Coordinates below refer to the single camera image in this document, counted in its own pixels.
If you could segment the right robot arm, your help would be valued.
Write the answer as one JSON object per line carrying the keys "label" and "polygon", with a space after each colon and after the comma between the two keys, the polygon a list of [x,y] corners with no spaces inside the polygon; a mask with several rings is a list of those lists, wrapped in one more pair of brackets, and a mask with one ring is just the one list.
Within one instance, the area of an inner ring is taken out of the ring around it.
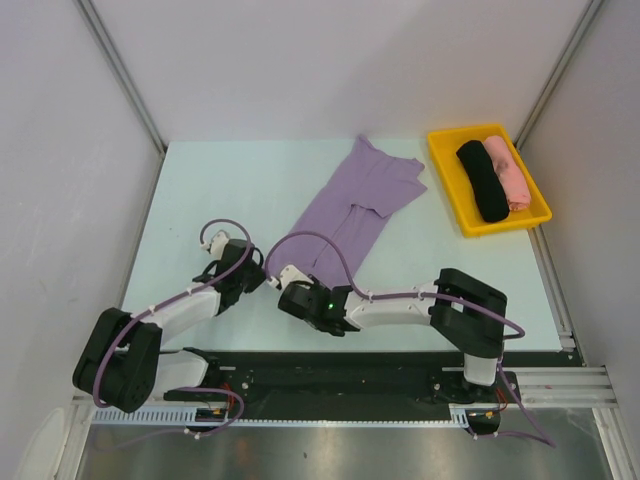
{"label": "right robot arm", "polygon": [[497,389],[507,296],[453,268],[410,292],[359,295],[351,285],[329,288],[287,266],[274,282],[278,308],[312,328],[342,337],[374,327],[413,325],[435,329],[464,355],[461,388],[473,401]]}

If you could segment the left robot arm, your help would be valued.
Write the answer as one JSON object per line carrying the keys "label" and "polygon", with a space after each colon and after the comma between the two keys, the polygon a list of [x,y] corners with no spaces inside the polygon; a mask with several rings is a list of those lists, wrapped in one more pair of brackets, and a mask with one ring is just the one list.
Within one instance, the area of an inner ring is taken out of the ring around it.
{"label": "left robot arm", "polygon": [[133,315],[115,307],[98,317],[72,374],[77,389],[95,394],[99,406],[138,410],[150,397],[187,388],[197,398],[214,397],[220,374],[214,359],[193,348],[163,353],[164,344],[235,305],[265,280],[259,248],[218,232],[206,245],[212,261],[185,291]]}

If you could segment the purple t shirt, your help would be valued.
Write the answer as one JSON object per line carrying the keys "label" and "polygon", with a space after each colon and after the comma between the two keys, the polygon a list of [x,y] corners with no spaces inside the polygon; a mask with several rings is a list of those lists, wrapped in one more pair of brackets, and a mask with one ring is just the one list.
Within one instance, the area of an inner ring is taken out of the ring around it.
{"label": "purple t shirt", "polygon": [[346,285],[339,257],[351,273],[357,272],[392,215],[426,191],[419,180],[423,170],[419,160],[391,156],[357,137],[292,227],[303,234],[271,255],[269,274],[275,277],[292,265],[329,288]]}

